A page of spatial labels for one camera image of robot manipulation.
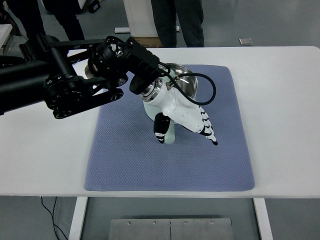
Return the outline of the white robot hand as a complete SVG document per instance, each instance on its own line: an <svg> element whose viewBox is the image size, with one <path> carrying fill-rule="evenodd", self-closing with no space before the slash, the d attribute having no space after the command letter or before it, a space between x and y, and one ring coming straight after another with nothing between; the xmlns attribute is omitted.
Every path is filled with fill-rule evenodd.
<svg viewBox="0 0 320 240"><path fill-rule="evenodd" d="M185 129L198 133L218 145L212 124L206 111L198 104L192 103L175 87L157 79L141 94L145 105L152 109L153 133L163 144L171 121Z"/></svg>

